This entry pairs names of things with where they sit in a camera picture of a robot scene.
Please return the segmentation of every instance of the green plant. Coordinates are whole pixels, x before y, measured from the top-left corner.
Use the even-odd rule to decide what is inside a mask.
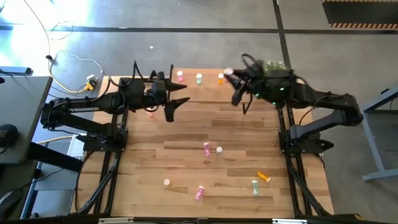
[[[264,64],[264,72],[266,75],[272,70],[286,70],[286,67],[282,62],[275,62],[273,60],[269,60]]]

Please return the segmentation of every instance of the floor mat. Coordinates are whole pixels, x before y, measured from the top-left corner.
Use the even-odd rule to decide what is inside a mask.
[[[324,0],[322,6],[333,28],[398,28],[398,1]]]

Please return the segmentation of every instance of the wood plank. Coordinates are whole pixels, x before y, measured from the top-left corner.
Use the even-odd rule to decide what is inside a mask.
[[[172,99],[190,97],[191,102],[225,102],[230,103],[231,97],[234,93],[234,88],[231,84],[224,82],[222,85],[218,83],[218,74],[224,73],[223,69],[195,69],[195,68],[175,68],[173,69],[172,81],[178,82],[177,72],[183,72],[183,82],[181,84],[187,85],[188,88],[180,91],[172,92],[170,97]],[[196,75],[202,74],[202,84],[197,84]],[[249,95],[244,94],[242,103],[249,102]]]
[[[274,107],[256,101],[243,115],[241,106],[230,105],[233,90],[226,84],[218,85],[217,75],[222,70],[177,68],[173,75],[177,70],[183,71],[183,84],[188,88],[172,93],[172,98],[192,99],[175,112],[173,123],[165,121],[163,110],[154,112],[153,117],[143,110],[129,113],[129,136],[119,167],[112,216],[293,217]],[[204,78],[202,86],[195,81],[194,75],[199,72]],[[308,110],[294,110],[296,123]],[[107,123],[111,115],[98,112],[94,120]],[[309,113],[303,124],[311,121]],[[210,143],[210,157],[205,156],[204,142]],[[215,153],[218,146],[223,147],[221,154]],[[96,152],[85,163],[78,189],[79,206],[98,185],[102,159],[103,152]],[[303,163],[308,187],[333,213],[322,163],[314,155],[303,155]],[[258,171],[270,176],[270,182],[259,179]],[[165,179],[171,181],[169,186],[164,185]],[[259,181],[257,197],[253,196],[252,180]],[[196,201],[199,185],[205,192],[202,200]],[[299,190],[298,197],[303,210]]]

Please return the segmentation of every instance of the small cylinder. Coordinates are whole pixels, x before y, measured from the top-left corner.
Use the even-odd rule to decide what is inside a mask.
[[[147,114],[148,114],[148,116],[149,116],[150,118],[153,118],[153,117],[155,116],[153,112],[148,112],[148,111],[147,111]]]
[[[257,172],[257,175],[261,178],[261,179],[263,179],[263,180],[265,180],[266,182],[268,182],[269,180],[271,180],[271,178],[270,177],[268,177],[268,176],[266,176],[266,175],[264,175],[263,173],[261,173],[260,171],[259,172]]]
[[[234,73],[234,70],[232,68],[226,68],[224,70],[224,75],[232,75]]]
[[[224,81],[224,74],[220,73],[218,74],[218,84],[222,85]]]
[[[220,147],[220,146],[218,146],[218,147],[216,148],[216,153],[217,153],[217,154],[221,154],[222,152],[223,152],[223,148]]]
[[[198,73],[198,74],[197,74],[197,84],[198,84],[198,85],[201,84],[201,77],[202,77],[201,73]]]
[[[253,185],[253,194],[254,194],[254,196],[258,196],[259,195],[258,181],[254,180],[251,183]]]
[[[210,144],[208,142],[203,144],[203,149],[205,150],[205,155],[207,157],[210,156]]]
[[[164,185],[165,186],[169,186],[170,185],[170,180],[169,179],[165,179],[164,180]]]
[[[199,186],[199,191],[198,191],[198,193],[195,196],[195,200],[200,200],[204,191],[205,191],[205,188],[202,187],[202,186]]]
[[[184,81],[184,78],[182,77],[182,71],[178,71],[177,72],[177,77],[178,77],[179,82],[183,82]]]

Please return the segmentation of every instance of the table leg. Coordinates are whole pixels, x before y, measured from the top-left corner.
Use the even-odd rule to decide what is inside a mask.
[[[59,166],[68,170],[79,172],[82,161],[60,152],[51,150],[34,142],[30,143],[26,159],[35,159],[40,162]]]

